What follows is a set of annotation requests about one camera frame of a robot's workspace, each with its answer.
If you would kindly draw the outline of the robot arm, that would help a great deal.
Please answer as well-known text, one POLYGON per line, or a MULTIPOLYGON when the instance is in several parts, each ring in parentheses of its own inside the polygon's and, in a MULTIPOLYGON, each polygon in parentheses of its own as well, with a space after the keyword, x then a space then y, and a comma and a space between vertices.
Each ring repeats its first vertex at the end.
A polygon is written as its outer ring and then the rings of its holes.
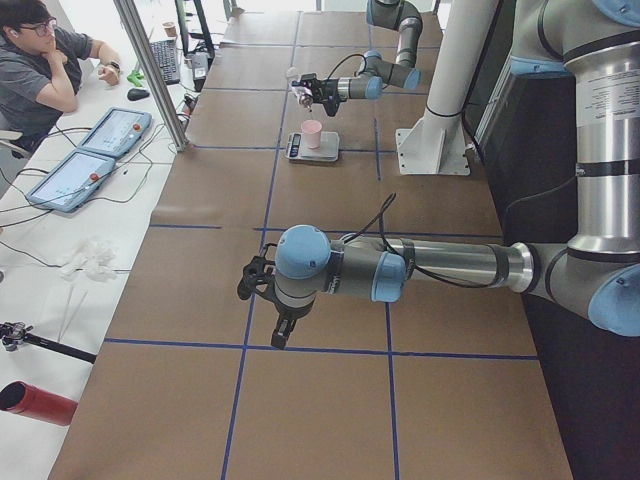
POLYGON ((366 21, 372 27, 398 34, 396 52, 387 59, 378 49, 358 53, 360 64, 350 76, 337 77, 332 70, 327 76, 315 73, 288 74, 288 86, 297 102, 310 110, 315 105, 334 117, 341 104, 349 100, 377 100, 387 87, 415 90, 421 81, 416 68, 423 19, 409 1, 369 1, 366 21))
POLYGON ((266 297, 284 348, 320 292, 393 302, 409 279, 507 287, 552 301, 621 336, 639 333, 639 5, 521 1, 512 71, 576 81, 577 232, 566 244, 473 245, 286 230, 266 297))

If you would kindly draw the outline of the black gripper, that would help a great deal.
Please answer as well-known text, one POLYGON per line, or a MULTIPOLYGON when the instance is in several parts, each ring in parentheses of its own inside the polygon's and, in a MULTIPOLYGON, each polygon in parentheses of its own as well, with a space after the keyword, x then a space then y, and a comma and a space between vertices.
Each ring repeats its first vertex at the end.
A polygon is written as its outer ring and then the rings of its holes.
POLYGON ((276 349, 284 349, 297 320, 310 313, 315 301, 315 293, 294 297, 276 287, 275 298, 279 317, 271 335, 270 345, 276 349))
MULTIPOLYGON (((318 91, 320 94, 319 103, 324 107, 328 116, 335 116, 338 113, 341 103, 338 86, 339 82, 337 79, 318 81, 318 91)), ((311 112, 313 109, 314 97, 311 93, 301 93, 298 95, 298 103, 311 112)))

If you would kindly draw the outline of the person's left hand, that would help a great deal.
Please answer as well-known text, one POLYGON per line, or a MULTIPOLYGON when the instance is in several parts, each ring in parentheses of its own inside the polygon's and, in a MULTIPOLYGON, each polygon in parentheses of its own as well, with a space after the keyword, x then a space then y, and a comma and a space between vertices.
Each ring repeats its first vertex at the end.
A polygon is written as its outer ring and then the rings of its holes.
POLYGON ((98 69, 98 78, 110 86, 120 82, 120 71, 111 65, 102 65, 98 69))

